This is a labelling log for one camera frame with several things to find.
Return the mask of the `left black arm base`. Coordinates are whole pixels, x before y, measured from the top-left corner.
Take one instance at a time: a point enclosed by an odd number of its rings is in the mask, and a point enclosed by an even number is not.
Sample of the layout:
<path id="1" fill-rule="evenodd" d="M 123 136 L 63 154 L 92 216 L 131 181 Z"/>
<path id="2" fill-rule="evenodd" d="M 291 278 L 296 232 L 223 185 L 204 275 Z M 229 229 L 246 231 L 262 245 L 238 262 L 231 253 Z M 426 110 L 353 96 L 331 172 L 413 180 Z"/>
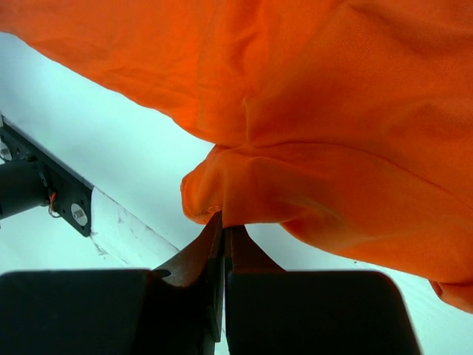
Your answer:
<path id="1" fill-rule="evenodd" d="M 43 173 L 47 183 L 48 214 L 68 222 L 82 236 L 92 235 L 92 190 L 86 179 L 50 157 L 20 129 L 1 116 L 1 162 L 27 160 Z"/>

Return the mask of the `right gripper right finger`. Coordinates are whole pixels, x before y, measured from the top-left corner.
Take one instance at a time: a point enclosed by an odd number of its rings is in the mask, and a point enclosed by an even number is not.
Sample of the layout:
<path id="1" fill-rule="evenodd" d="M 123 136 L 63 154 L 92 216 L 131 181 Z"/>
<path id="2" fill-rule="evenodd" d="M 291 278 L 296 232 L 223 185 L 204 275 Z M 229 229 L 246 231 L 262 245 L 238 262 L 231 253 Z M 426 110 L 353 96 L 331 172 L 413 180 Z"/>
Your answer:
<path id="1" fill-rule="evenodd" d="M 401 293 L 377 271 L 286 271 L 225 229 L 230 354 L 419 354 Z"/>

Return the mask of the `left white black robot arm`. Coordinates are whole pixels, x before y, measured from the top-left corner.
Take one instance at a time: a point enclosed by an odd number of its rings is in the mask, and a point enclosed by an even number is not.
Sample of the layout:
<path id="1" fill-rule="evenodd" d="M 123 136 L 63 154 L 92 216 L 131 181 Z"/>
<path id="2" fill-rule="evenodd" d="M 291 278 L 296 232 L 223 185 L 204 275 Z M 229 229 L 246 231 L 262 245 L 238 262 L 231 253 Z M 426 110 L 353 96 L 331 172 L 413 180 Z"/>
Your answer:
<path id="1" fill-rule="evenodd" d="M 1 219 L 49 203 L 47 183 L 32 162 L 18 160 L 1 165 Z"/>

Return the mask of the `orange t shirt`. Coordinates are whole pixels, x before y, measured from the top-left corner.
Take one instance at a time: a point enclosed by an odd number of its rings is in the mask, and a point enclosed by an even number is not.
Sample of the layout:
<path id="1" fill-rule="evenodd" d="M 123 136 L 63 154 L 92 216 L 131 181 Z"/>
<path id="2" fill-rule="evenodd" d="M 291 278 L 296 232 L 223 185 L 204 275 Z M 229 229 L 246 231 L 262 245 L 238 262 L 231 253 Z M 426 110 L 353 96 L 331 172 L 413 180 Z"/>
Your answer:
<path id="1" fill-rule="evenodd" d="M 1 31 L 212 142 L 189 219 L 278 223 L 472 311 L 470 1 L 3 1 Z"/>

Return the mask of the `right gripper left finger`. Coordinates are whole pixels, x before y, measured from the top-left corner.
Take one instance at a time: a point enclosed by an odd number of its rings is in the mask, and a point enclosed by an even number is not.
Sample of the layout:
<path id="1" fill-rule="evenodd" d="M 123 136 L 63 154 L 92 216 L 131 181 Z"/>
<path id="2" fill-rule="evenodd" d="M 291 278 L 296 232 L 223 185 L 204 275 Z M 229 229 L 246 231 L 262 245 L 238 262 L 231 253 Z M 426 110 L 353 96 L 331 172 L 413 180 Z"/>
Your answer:
<path id="1" fill-rule="evenodd" d="M 222 332 L 222 218 L 153 270 L 1 276 L 3 354 L 212 354 Z"/>

